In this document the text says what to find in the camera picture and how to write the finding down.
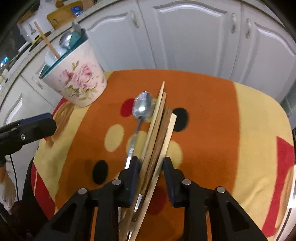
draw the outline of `black oval spot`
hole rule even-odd
[[[180,132],[185,129],[188,123],[188,113],[182,108],[178,107],[173,110],[173,113],[177,116],[174,131]]]
[[[108,164],[104,160],[98,161],[93,169],[93,181],[95,184],[102,184],[108,176]]]

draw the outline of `blue light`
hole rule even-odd
[[[7,60],[8,60],[8,57],[6,57],[1,63],[6,63],[7,62]]]

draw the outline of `blue package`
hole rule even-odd
[[[75,17],[79,16],[83,12],[82,7],[79,7],[79,6],[72,7],[71,11],[74,13]]]

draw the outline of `pink rose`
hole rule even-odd
[[[66,69],[59,76],[59,82],[63,87],[65,87],[69,81],[72,79],[73,73],[67,71]]]
[[[94,72],[89,64],[84,64],[76,72],[68,85],[73,85],[73,88],[92,89],[97,86],[97,81],[94,78]]]

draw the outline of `tablecloth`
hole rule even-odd
[[[288,118],[271,97],[212,76],[173,70],[106,72],[103,94],[79,108],[62,99],[54,112],[56,133],[39,143],[31,172],[34,195],[50,219],[79,189],[99,188],[123,169],[136,119],[131,108],[142,91],[166,105],[177,121],[169,144],[175,168],[200,186],[225,187],[269,240],[290,196],[294,165]],[[139,131],[140,156],[149,121]],[[95,184],[92,172],[99,165]],[[184,210],[174,209],[160,175],[137,240],[178,240]]]

